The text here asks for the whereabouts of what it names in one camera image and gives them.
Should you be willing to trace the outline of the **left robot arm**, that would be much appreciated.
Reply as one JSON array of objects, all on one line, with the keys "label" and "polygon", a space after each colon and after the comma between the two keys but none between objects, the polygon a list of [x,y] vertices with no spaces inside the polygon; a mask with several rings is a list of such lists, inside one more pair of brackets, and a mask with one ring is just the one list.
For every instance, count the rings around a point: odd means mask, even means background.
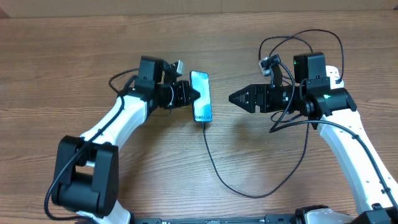
[{"label": "left robot arm", "polygon": [[183,75],[181,60],[174,63],[141,57],[138,68],[116,93],[110,111],[78,137],[65,136],[58,144],[53,182],[44,212],[55,221],[78,223],[134,223],[134,215],[118,201],[119,152],[136,128],[157,108],[173,110],[199,98]]}]

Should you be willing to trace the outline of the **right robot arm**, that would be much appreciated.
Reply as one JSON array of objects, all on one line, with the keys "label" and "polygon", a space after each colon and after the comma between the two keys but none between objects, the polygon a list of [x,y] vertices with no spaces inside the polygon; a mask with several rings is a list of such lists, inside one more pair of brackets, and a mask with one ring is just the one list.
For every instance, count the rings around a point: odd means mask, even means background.
[{"label": "right robot arm", "polygon": [[346,177],[358,217],[351,218],[326,206],[300,208],[295,223],[397,223],[397,182],[370,142],[349,92],[335,67],[321,52],[294,56],[293,83],[283,86],[278,56],[259,61],[269,84],[251,84],[229,96],[249,113],[298,111],[333,151]]}]

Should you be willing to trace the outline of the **Samsung Galaxy smartphone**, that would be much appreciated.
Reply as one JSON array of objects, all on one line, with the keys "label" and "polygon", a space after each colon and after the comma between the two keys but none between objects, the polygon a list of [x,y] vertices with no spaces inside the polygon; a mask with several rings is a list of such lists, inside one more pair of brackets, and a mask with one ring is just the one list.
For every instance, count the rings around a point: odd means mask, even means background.
[{"label": "Samsung Galaxy smartphone", "polygon": [[200,97],[193,102],[193,120],[197,123],[212,122],[209,74],[192,70],[190,81],[192,88],[200,94]]}]

